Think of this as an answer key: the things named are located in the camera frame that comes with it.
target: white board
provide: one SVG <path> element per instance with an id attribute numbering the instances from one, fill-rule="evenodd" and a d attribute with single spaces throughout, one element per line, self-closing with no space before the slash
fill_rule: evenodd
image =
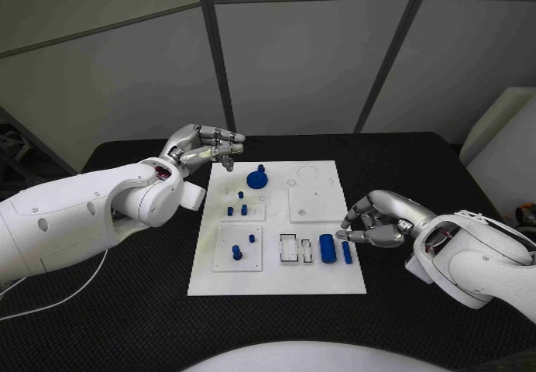
<path id="1" fill-rule="evenodd" d="M 336 162 L 264 162 L 262 164 L 268 176 L 268 185 L 259 190 L 249 188 L 245 180 L 248 174 L 257 171 L 259 163 L 236 162 L 232 173 L 226 171 L 221 164 L 212 164 L 187 295 L 366 294 L 355 244 L 350 243 L 353 264 L 344 262 L 342 241 L 336 238 L 337 261 L 334 263 L 321 262 L 320 235 L 336 233 L 346 214 Z M 307 190 L 290 192 L 291 188 L 307 188 Z M 242 199 L 238 197 L 239 191 L 244 191 Z M 316 198 L 323 196 L 317 200 L 300 199 L 298 205 L 307 205 L 307 202 L 311 205 L 313 202 L 317 202 L 320 205 L 330 205 L 331 212 L 342 211 L 336 222 L 321 220 L 319 211 L 310 206 L 307 210 L 311 210 L 313 215 L 316 214 L 316 222 L 291 222 L 290 194 L 298 195 L 300 191 L 307 191 L 304 195 L 314 195 Z M 264 205 L 264 209 L 261 206 L 255 207 L 257 210 L 264 211 L 265 218 L 262 221 L 241 219 L 238 217 L 241 210 L 235 210 L 235 220 L 226 218 L 226 207 L 244 204 Z M 333 219 L 333 215 L 326 214 L 326 218 Z M 213 270 L 215 260 L 219 262 L 225 259 L 232 263 L 231 248 L 235 243 L 225 241 L 222 245 L 221 240 L 223 238 L 218 237 L 221 229 L 232 226 L 239 228 L 234 241 L 245 239 L 248 231 L 261 227 L 261 271 L 232 269 L 219 272 Z M 295 235 L 298 253 L 295 264 L 281 263 L 283 234 Z M 313 263 L 304 263 L 304 247 L 301 244 L 304 239 L 310 240 Z M 222 258 L 221 251 L 223 253 L 226 251 L 229 256 Z M 252 261 L 246 262 L 244 263 L 245 266 L 254 264 Z"/>

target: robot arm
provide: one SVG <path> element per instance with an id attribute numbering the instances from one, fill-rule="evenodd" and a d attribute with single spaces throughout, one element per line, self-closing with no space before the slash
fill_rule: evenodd
<path id="1" fill-rule="evenodd" d="M 183 178 L 209 161 L 232 171 L 245 137 L 185 126 L 159 157 L 40 184 L 0 203 L 0 284 L 71 266 L 133 233 L 161 226 L 182 205 L 197 210 L 205 189 Z"/>
<path id="2" fill-rule="evenodd" d="M 422 281 L 437 283 L 474 309 L 502 298 L 536 322 L 536 266 L 514 236 L 536 245 L 519 232 L 467 211 L 437 216 L 412 200 L 382 190 L 356 203 L 342 228 L 359 217 L 366 230 L 342 230 L 336 233 L 340 239 L 395 247 L 412 236 L 414 254 L 405 267 Z"/>

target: blue knob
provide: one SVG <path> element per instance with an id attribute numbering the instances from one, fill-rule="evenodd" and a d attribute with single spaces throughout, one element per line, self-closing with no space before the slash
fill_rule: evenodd
<path id="1" fill-rule="evenodd" d="M 268 183 L 268 176 L 265 175 L 265 166 L 262 164 L 257 168 L 257 172 L 251 172 L 248 174 L 245 182 L 251 188 L 258 189 L 265 187 L 265 184 Z"/>
<path id="2" fill-rule="evenodd" d="M 330 234 L 320 235 L 320 255 L 324 264 L 331 264 L 337 261 L 336 244 Z"/>
<path id="3" fill-rule="evenodd" d="M 344 261 L 350 265 L 352 264 L 352 253 L 350 253 L 349 242 L 343 242 L 343 253 L 344 253 Z"/>
<path id="4" fill-rule="evenodd" d="M 238 261 L 242 258 L 239 246 L 232 246 L 232 258 Z"/>

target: black textured tablecloth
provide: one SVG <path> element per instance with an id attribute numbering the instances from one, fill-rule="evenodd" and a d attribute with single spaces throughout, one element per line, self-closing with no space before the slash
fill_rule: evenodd
<path id="1" fill-rule="evenodd" d="M 164 142 L 102 144 L 85 172 L 157 156 Z M 386 189 L 438 214 L 468 209 L 497 218 L 432 133 L 258 136 L 245 144 L 236 161 L 334 160 L 349 206 Z M 187 180 L 206 188 L 209 173 L 206 165 Z M 241 346 L 290 339 L 372 346 L 454 369 L 536 345 L 536 327 L 506 303 L 494 299 L 471 310 L 405 270 L 412 242 L 393 250 L 357 246 L 368 295 L 187 297 L 200 222 L 202 210 L 180 208 L 161 228 L 110 250 L 68 303 L 0 322 L 0 370 L 172 371 Z M 101 257 L 30 277 L 0 301 L 0 316 L 63 299 Z"/>

